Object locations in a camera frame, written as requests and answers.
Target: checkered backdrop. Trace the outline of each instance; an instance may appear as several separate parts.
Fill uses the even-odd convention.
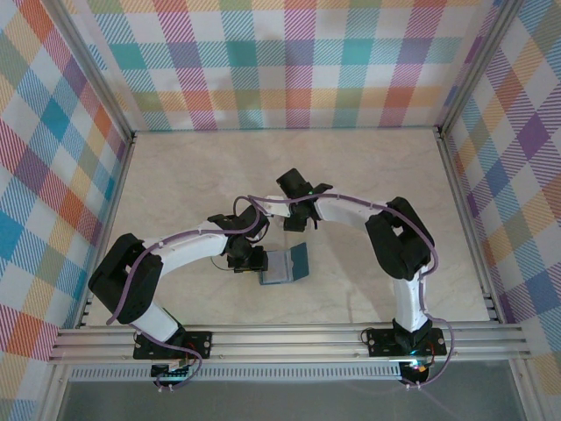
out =
[[[527,0],[451,146],[501,307],[561,413],[561,1]]]
[[[0,0],[0,419],[31,417],[124,140],[39,0]]]
[[[433,126],[499,2],[65,0],[151,131]]]

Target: white marble surface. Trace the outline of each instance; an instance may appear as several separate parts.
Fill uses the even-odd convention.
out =
[[[238,195],[281,194],[275,180],[290,168],[313,185],[373,201],[407,198],[433,235],[441,266],[428,280],[431,313],[486,320],[487,313],[446,174],[431,130],[176,132],[138,137],[110,244],[127,232],[148,238],[184,231],[231,211]],[[320,223],[305,234],[273,225],[266,249],[307,241],[310,276],[260,286],[256,274],[235,275],[199,260],[162,278],[156,301],[182,323],[389,321],[392,280],[368,238]],[[217,258],[225,266],[225,258]],[[97,301],[89,325],[109,312]]]

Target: plaid wallpaper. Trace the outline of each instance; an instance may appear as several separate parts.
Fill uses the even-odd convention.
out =
[[[124,140],[39,0],[0,0],[0,419],[31,417]]]
[[[433,126],[493,0],[65,3],[132,125],[167,131]]]
[[[470,48],[470,52],[465,57],[464,63],[462,67],[458,71],[456,75],[456,79],[452,84],[450,91],[448,92],[448,96],[446,97],[446,101],[444,101],[444,106],[440,110],[438,114],[438,118],[436,121],[436,125],[441,125],[444,122],[446,114],[450,110],[450,106],[452,102],[456,99],[456,95],[458,93],[458,89],[464,84],[465,78],[470,73],[472,69],[472,64],[475,58],[477,57],[479,50],[483,47],[483,43],[485,41],[486,36],[488,35],[489,31],[493,27],[494,21],[499,14],[499,8],[505,3],[505,0],[494,0],[491,9],[487,13],[485,17],[485,21],[483,25],[481,25],[477,37],[473,41],[472,47]]]
[[[451,146],[501,306],[561,413],[561,1],[527,0]]]

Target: metal grille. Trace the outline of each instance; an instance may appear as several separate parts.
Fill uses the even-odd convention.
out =
[[[393,380],[401,377],[397,362],[341,364],[212,364],[202,366],[199,381],[328,381]],[[150,380],[149,365],[79,365],[70,375],[71,382],[122,382]]]

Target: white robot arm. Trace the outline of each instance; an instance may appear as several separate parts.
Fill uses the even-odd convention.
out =
[[[190,232],[172,237],[142,241],[125,234],[92,275],[89,288],[111,312],[121,305],[117,315],[119,323],[133,325],[161,343],[186,346],[188,333],[153,302],[162,276],[192,261],[223,254],[227,255],[229,267],[235,272],[264,271],[267,270],[266,252],[252,240],[268,227],[269,217],[285,218],[285,231],[296,232],[303,232],[309,219],[315,226],[317,221],[338,222],[367,234],[379,264],[394,278],[397,302],[394,341],[401,348],[400,353],[406,355],[423,346],[432,323],[422,310],[419,282],[430,263],[430,247],[426,242],[433,241],[410,204],[400,197],[381,206],[365,206],[359,199],[344,200],[341,197],[349,197],[339,195],[327,184],[312,188],[294,168],[277,183],[288,199],[249,196],[252,206],[239,216],[215,215]],[[139,264],[135,263],[142,253],[144,258]],[[137,266],[131,274],[133,264]],[[124,293],[126,282],[131,284]],[[162,359],[181,355],[173,350],[161,351]]]

